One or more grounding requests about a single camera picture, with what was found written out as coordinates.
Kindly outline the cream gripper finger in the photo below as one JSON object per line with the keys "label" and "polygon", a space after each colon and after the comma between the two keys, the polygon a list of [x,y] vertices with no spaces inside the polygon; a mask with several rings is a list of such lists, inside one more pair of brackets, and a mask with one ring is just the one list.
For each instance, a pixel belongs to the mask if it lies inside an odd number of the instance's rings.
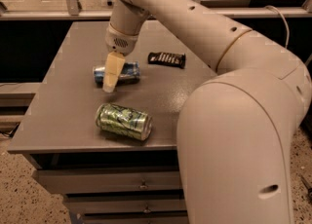
{"label": "cream gripper finger", "polygon": [[125,63],[125,57],[117,52],[108,54],[105,62],[105,71],[103,77],[103,90],[112,93],[117,85],[118,77],[121,74]]}

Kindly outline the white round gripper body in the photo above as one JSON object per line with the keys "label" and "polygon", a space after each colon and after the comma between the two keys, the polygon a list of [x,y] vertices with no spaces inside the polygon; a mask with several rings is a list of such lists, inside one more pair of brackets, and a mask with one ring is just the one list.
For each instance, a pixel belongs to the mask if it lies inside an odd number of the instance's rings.
{"label": "white round gripper body", "polygon": [[127,56],[137,43],[138,36],[127,35],[117,31],[111,24],[106,28],[105,43],[110,52],[117,52]]}

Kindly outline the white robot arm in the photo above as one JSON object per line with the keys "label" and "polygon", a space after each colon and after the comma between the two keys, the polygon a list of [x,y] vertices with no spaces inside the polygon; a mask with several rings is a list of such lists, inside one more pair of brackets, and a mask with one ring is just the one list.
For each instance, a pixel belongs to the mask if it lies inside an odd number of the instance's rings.
{"label": "white robot arm", "polygon": [[293,224],[293,134],[311,77],[293,53],[192,0],[120,0],[106,37],[159,20],[215,72],[185,101],[176,146],[190,224]]}

